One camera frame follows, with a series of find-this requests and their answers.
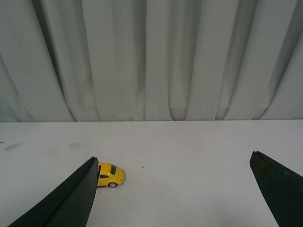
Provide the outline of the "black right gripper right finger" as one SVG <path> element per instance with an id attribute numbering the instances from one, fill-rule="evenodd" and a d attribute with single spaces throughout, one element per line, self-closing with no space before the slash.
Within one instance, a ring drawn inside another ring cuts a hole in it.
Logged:
<path id="1" fill-rule="evenodd" d="M 303 177 L 265 154 L 254 151 L 250 167 L 280 227 L 303 225 Z"/>

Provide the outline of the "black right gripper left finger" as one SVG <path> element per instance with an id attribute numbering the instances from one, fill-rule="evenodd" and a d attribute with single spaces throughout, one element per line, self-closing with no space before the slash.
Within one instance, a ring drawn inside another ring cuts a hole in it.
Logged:
<path id="1" fill-rule="evenodd" d="M 99 178 L 98 159 L 91 157 L 11 227 L 85 227 Z"/>

